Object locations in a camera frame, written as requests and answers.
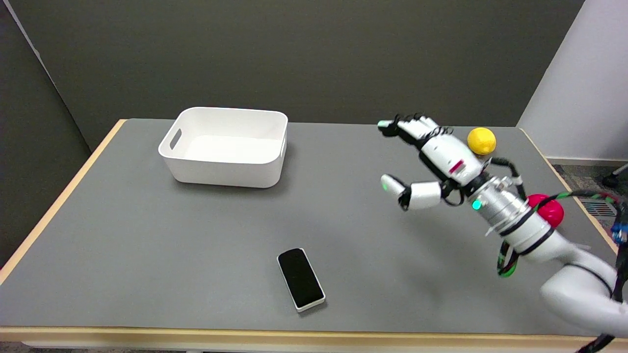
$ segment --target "floor vent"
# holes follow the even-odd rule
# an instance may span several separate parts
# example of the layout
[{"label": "floor vent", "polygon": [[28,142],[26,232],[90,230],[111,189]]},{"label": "floor vent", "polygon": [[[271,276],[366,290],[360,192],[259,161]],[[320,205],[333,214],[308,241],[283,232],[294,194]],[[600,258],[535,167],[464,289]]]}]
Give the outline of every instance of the floor vent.
[{"label": "floor vent", "polygon": [[598,220],[614,220],[617,215],[615,207],[602,200],[582,200],[582,205]]}]

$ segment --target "yellow ball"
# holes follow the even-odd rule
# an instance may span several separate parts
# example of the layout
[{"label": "yellow ball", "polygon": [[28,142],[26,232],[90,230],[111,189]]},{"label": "yellow ball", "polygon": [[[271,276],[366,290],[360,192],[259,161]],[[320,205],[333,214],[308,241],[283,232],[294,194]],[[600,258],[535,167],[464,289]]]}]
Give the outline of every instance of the yellow ball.
[{"label": "yellow ball", "polygon": [[467,143],[476,155],[487,155],[495,151],[497,139],[495,139],[495,134],[491,130],[475,128],[467,136]]}]

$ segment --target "chair leg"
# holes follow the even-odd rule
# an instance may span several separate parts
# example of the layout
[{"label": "chair leg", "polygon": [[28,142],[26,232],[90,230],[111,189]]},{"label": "chair leg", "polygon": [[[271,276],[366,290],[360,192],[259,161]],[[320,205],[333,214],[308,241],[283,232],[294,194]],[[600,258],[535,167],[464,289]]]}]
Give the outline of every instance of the chair leg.
[{"label": "chair leg", "polygon": [[619,175],[619,173],[624,171],[626,168],[628,168],[628,163],[622,165],[621,167],[613,171],[611,174],[608,174],[607,176],[605,176],[602,179],[602,184],[604,184],[604,186],[609,187],[609,188],[617,187],[617,185],[619,185],[619,179],[617,179],[617,175]]}]

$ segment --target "red ball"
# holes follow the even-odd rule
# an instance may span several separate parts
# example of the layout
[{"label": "red ball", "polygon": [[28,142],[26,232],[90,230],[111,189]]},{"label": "red ball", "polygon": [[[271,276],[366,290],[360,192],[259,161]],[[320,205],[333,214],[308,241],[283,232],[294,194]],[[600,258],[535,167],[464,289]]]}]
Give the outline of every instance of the red ball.
[{"label": "red ball", "polygon": [[[546,198],[547,195],[535,193],[534,195],[528,196],[528,204],[530,207],[535,207]],[[563,218],[565,218],[565,210],[563,210],[563,206],[556,200],[548,202],[547,205],[541,207],[537,212],[554,228],[558,227],[560,222],[563,221]]]}]

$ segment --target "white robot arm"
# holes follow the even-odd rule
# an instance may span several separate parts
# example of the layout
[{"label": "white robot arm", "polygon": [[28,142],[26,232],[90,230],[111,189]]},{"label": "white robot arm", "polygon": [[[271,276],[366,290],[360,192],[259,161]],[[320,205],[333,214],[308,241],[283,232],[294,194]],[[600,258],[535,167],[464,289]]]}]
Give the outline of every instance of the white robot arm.
[{"label": "white robot arm", "polygon": [[[618,257],[616,266],[627,269],[618,276],[615,268],[566,240],[528,205],[521,177],[512,163],[499,160],[497,164],[510,166],[513,178],[489,175],[485,165],[451,135],[449,128],[425,116],[397,116],[392,121],[380,121],[377,127],[384,136],[399,136],[415,146],[420,160],[440,179],[408,186],[394,176],[383,175],[383,189],[398,200],[402,209],[434,207],[441,198],[447,201],[452,190],[459,190],[461,203],[466,197],[517,256],[535,263],[558,260],[564,264],[541,287],[543,300],[553,313],[574,325],[604,333],[592,342],[596,342],[593,346],[597,349],[613,336],[628,337],[628,304],[621,293],[628,276],[628,246],[621,246],[620,255],[626,258],[620,264]],[[512,184],[519,195],[508,190]],[[626,242],[627,227],[619,227],[615,238]],[[588,349],[582,352],[591,351],[591,347]]]}]

